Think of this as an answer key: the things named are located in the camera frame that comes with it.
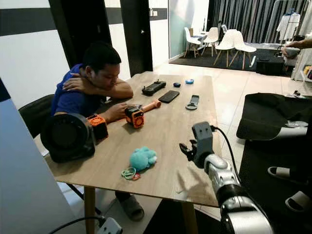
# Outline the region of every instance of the white chair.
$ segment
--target white chair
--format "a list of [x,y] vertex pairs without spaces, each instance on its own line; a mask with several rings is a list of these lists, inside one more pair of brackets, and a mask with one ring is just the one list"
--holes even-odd
[[214,61],[214,65],[216,64],[218,58],[221,55],[222,51],[227,51],[226,54],[226,66],[228,67],[229,64],[229,51],[234,49],[234,32],[236,32],[236,29],[229,29],[226,31],[226,33],[224,34],[224,37],[221,41],[221,43],[216,46],[215,48],[217,50],[220,50],[218,56],[216,57],[215,61]]
[[255,52],[257,49],[252,47],[252,46],[247,46],[244,42],[243,39],[243,35],[241,32],[236,31],[234,32],[234,47],[237,50],[236,54],[234,55],[232,61],[230,62],[230,65],[233,63],[235,57],[237,56],[239,51],[243,51],[244,52],[244,56],[243,56],[243,67],[242,70],[244,70],[245,67],[245,54],[247,52],[248,54],[248,58],[249,58],[249,62],[251,63],[251,58],[250,58],[250,53]]
[[185,36],[187,40],[186,50],[184,53],[184,58],[186,56],[186,53],[188,50],[191,50],[193,48],[194,50],[194,57],[196,58],[196,54],[198,54],[197,46],[201,44],[201,42],[198,40],[198,38],[192,38],[190,34],[190,30],[188,28],[184,28]]
[[203,51],[201,52],[201,55],[203,55],[205,49],[207,46],[209,46],[209,43],[211,44],[211,57],[214,56],[214,49],[215,49],[215,42],[218,41],[219,33],[218,28],[210,28],[206,39],[204,39],[203,43],[205,43],[205,47]]

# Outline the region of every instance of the black box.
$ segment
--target black box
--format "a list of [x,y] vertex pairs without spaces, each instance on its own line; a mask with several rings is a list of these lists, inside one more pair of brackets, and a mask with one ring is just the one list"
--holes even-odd
[[282,75],[284,60],[281,57],[269,55],[257,58],[255,72],[264,75]]

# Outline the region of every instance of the orange and black gadget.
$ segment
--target orange and black gadget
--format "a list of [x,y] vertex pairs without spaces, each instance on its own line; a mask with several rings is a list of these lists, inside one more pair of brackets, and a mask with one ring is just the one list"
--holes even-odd
[[144,125],[144,113],[136,106],[129,106],[125,110],[126,120],[134,128],[140,128]]
[[97,143],[108,137],[106,121],[103,117],[94,114],[90,117],[87,117],[87,120],[89,121],[89,123],[93,128],[93,133]]

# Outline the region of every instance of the blue shirt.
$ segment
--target blue shirt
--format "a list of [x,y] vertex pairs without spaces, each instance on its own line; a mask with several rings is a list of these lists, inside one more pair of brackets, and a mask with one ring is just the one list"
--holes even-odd
[[65,91],[63,84],[73,76],[71,73],[79,73],[82,64],[77,64],[64,75],[61,83],[57,85],[57,90],[52,101],[51,115],[56,112],[78,113],[89,117],[100,107],[101,100],[105,97],[98,95],[87,95],[79,91]]

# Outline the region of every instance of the orange handle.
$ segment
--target orange handle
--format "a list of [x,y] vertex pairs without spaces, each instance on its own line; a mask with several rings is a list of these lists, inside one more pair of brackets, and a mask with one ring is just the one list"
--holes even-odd
[[154,108],[159,108],[161,106],[161,102],[158,100],[154,100],[152,103],[148,104],[147,106],[142,107],[143,112],[148,112]]

